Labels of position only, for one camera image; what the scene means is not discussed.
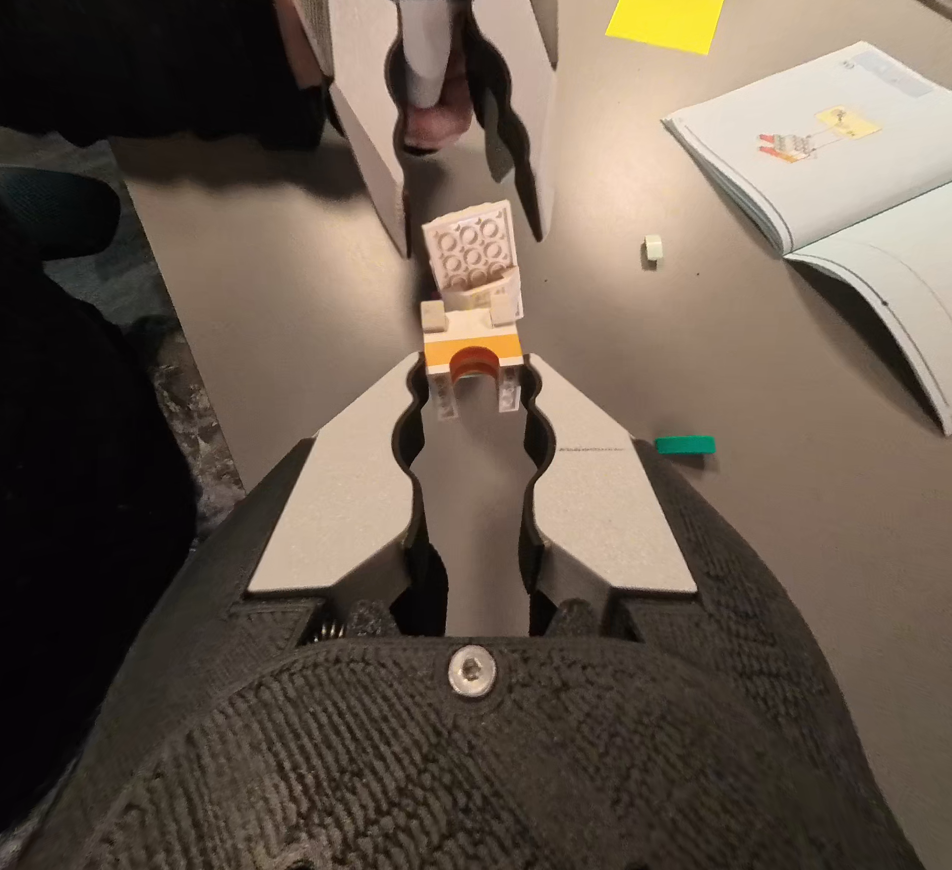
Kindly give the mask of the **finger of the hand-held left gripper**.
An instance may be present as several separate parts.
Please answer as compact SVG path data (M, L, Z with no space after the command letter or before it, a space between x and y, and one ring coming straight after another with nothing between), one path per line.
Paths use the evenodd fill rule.
M489 173L513 177L534 239L555 199L556 74L531 0L472 0L464 31L470 94Z
M411 256L406 176L397 153L400 111L387 82L398 43L392 0L327 0L330 99L372 205L397 252Z

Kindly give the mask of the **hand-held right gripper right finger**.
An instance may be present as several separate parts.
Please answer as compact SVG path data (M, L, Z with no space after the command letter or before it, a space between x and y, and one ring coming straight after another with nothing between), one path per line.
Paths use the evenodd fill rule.
M696 581L625 427L536 354L522 404L535 467L519 537L530 635L565 602L587 604L602 630L620 600L693 599Z

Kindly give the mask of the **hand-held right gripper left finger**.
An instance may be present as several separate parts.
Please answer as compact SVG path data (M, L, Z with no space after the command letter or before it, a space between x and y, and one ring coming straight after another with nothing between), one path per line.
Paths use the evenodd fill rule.
M427 399L414 353L318 430L251 573L251 597L316 597L340 619L378 601L405 634L445 634L446 567L411 470Z

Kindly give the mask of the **white lego unicorn model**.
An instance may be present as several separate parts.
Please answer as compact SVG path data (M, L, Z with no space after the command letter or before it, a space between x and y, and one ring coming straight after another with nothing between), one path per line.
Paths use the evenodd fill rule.
M422 226L431 272L447 311L489 309L506 299L525 315L515 228L507 199L448 213Z

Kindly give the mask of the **white orange lego arch piece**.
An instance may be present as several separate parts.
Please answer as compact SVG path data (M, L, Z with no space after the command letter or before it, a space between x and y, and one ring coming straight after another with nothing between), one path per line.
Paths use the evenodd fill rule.
M504 294L463 309L447 308L444 301L425 301L420 315L425 374L439 421L458 418L455 386L469 376L494 381L499 413L519 409L525 355L515 302Z

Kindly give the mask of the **person's left hand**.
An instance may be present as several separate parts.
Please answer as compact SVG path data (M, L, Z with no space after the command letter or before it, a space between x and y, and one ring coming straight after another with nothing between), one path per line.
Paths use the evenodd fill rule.
M321 88L324 74L303 29L293 0L272 0L286 57L299 89ZM407 148L438 151L461 138L470 128L473 105L467 78L463 25L454 21L442 93L433 107L408 104L405 111Z

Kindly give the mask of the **yellow paper sheet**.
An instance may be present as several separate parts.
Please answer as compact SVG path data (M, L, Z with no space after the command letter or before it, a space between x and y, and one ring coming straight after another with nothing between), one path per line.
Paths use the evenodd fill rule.
M707 56L725 0L618 0L604 34Z

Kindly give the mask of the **open instruction booklet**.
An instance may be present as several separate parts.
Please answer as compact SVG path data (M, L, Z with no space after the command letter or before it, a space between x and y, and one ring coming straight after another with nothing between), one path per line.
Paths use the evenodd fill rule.
M665 117L785 260L849 286L951 431L951 91L869 43Z

